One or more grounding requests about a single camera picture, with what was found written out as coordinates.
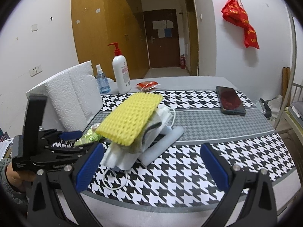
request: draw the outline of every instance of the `white spray nozzle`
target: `white spray nozzle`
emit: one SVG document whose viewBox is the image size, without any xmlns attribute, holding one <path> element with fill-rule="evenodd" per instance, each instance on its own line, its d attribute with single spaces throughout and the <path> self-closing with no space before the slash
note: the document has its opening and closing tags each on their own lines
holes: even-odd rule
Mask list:
<svg viewBox="0 0 303 227">
<path fill-rule="evenodd" d="M 96 68 L 97 68 L 97 74 L 101 74 L 101 73 L 103 73 L 103 71 L 102 71 L 102 68 L 101 68 L 100 64 L 99 64 L 99 65 L 96 65 Z"/>
</svg>

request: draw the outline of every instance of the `bolt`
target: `bolt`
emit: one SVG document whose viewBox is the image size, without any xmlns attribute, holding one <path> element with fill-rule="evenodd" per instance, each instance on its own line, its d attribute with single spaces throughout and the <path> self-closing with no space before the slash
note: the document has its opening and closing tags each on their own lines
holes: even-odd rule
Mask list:
<svg viewBox="0 0 303 227">
<path fill-rule="evenodd" d="M 260 172 L 261 172 L 263 175 L 266 175 L 266 174 L 267 174 L 267 170 L 266 170 L 266 169 L 261 169 Z"/>
<path fill-rule="evenodd" d="M 239 165 L 233 165 L 232 169 L 236 172 L 241 170 L 241 167 Z"/>
<path fill-rule="evenodd" d="M 40 170 L 37 171 L 37 174 L 38 174 L 39 176 L 41 176 L 43 173 L 44 173 L 44 170 L 43 170 L 43 169 L 40 169 Z"/>
<path fill-rule="evenodd" d="M 64 170 L 66 172 L 70 172 L 72 170 L 72 166 L 71 165 L 67 165 L 67 166 L 64 167 Z"/>
</svg>

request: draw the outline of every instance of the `candy wrapper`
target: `candy wrapper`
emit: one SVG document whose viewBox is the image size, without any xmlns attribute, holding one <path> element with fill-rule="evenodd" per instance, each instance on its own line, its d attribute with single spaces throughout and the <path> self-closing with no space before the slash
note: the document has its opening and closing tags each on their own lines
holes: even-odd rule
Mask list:
<svg viewBox="0 0 303 227">
<path fill-rule="evenodd" d="M 160 84 L 158 84 L 157 82 L 154 82 L 154 81 L 153 82 L 145 81 L 145 82 L 141 82 L 141 83 L 137 84 L 137 88 L 140 91 L 148 91 L 159 85 Z"/>
<path fill-rule="evenodd" d="M 75 142 L 74 146 L 80 146 L 80 145 L 83 145 L 83 144 L 88 144 L 88 143 L 91 143 L 91 142 L 96 142 L 96 141 L 99 141 L 102 136 L 101 135 L 98 135 L 96 133 L 96 129 L 98 128 L 98 126 L 100 125 L 99 124 L 94 124 L 88 131 L 85 135 L 83 135 L 77 142 Z"/>
</svg>

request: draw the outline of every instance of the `white tube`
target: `white tube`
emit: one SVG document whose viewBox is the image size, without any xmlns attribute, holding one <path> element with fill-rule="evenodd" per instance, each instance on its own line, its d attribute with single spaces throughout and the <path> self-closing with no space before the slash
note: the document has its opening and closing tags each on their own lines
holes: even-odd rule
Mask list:
<svg viewBox="0 0 303 227">
<path fill-rule="evenodd" d="M 166 149 L 176 142 L 184 133 L 184 129 L 181 126 L 175 126 L 172 131 L 164 136 L 155 145 L 147 149 L 143 154 L 139 156 L 141 164 L 147 167 L 156 158 L 158 158 Z"/>
</svg>

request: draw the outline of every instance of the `human hand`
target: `human hand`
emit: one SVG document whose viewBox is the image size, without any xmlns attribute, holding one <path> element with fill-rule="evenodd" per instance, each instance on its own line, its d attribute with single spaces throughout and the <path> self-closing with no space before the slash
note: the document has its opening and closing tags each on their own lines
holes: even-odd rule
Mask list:
<svg viewBox="0 0 303 227">
<path fill-rule="evenodd" d="M 6 168 L 6 178 L 10 185 L 16 187 L 21 192 L 25 192 L 23 181 L 33 182 L 36 174 L 31 171 L 14 172 L 12 163 L 9 163 Z"/>
</svg>

